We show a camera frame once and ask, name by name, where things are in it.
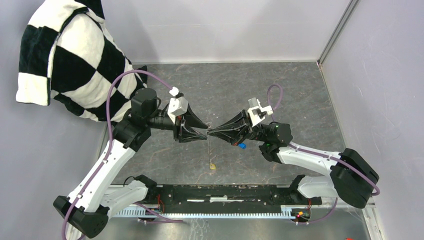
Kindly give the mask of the blue tagged key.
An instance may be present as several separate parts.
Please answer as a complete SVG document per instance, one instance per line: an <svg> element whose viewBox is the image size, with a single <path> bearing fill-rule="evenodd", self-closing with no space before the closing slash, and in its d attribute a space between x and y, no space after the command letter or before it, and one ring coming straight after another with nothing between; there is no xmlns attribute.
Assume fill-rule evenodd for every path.
<svg viewBox="0 0 424 240"><path fill-rule="evenodd" d="M239 143L239 144L238 144L238 146L239 146L241 149L245 149L245 148L247 147L244 143Z"/></svg>

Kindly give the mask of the yellow tagged key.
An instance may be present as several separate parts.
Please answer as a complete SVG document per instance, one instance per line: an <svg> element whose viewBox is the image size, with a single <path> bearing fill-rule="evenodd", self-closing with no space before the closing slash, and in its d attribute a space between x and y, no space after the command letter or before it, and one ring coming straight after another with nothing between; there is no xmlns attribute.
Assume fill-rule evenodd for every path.
<svg viewBox="0 0 424 240"><path fill-rule="evenodd" d="M216 165L215 165L214 163L211 163L211 164L209 165L209 169L210 169L210 170L216 170L216 169L217 169L217 167L216 167Z"/></svg>

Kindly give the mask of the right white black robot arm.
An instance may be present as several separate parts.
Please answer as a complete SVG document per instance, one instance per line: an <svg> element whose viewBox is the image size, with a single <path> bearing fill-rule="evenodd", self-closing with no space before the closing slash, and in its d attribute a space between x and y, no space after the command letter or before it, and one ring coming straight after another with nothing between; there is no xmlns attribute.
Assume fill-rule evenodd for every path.
<svg viewBox="0 0 424 240"><path fill-rule="evenodd" d="M312 198L339 198L363 209L371 197L381 193L377 186L379 175L356 150L325 151L297 144L288 123L262 123L243 110L222 125L210 128L207 134L232 146L246 140L259 141L259 150L267 161L318 173L319 176L299 175L293 181L288 196L295 204Z"/></svg>

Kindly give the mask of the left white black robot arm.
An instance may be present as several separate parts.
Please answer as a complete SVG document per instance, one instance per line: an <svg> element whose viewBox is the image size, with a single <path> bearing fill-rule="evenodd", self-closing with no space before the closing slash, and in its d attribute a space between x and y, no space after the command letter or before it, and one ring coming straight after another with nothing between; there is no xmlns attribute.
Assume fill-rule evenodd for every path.
<svg viewBox="0 0 424 240"><path fill-rule="evenodd" d="M121 189L107 194L123 166L151 136L152 129L168 130L180 143L206 140L207 129L192 111L184 95L178 93L165 109L151 88L138 90L131 98L130 109L112 132L112 139L83 181L68 195L58 196L53 205L65 221L65 237L80 240L96 237L109 219L129 205L153 203L157 184L145 176L136 177Z"/></svg>

